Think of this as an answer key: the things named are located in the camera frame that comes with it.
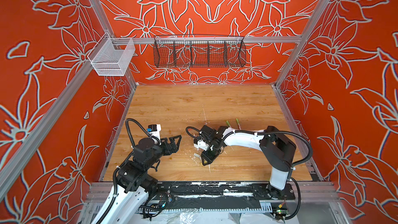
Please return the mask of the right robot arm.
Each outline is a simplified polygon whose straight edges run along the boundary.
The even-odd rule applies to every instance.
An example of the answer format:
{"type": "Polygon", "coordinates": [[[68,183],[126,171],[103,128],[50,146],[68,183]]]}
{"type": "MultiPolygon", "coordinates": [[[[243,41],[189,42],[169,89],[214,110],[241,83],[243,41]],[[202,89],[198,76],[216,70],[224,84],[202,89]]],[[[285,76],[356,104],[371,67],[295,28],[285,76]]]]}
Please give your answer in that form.
{"type": "Polygon", "coordinates": [[[246,131],[221,126],[217,130],[205,125],[197,136],[193,137],[194,147],[202,149],[202,165],[215,161],[221,150],[227,146],[241,146],[261,151],[272,167],[271,176],[265,189],[269,199],[281,199],[285,196],[287,181],[294,170],[293,158],[296,145],[284,132],[274,126],[266,130],[246,131]]]}

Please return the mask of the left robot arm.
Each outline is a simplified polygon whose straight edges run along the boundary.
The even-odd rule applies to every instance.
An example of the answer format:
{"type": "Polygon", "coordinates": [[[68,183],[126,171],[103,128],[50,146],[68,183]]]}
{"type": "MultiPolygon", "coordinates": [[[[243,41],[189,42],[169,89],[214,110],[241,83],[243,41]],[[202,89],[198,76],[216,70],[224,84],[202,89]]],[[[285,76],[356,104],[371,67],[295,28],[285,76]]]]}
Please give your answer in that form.
{"type": "Polygon", "coordinates": [[[159,141],[141,139],[115,169],[112,189],[92,223],[127,224],[137,211],[151,219],[165,210],[172,196],[158,189],[158,180],[148,170],[157,170],[161,157],[176,153],[180,142],[180,135],[159,141]]]}

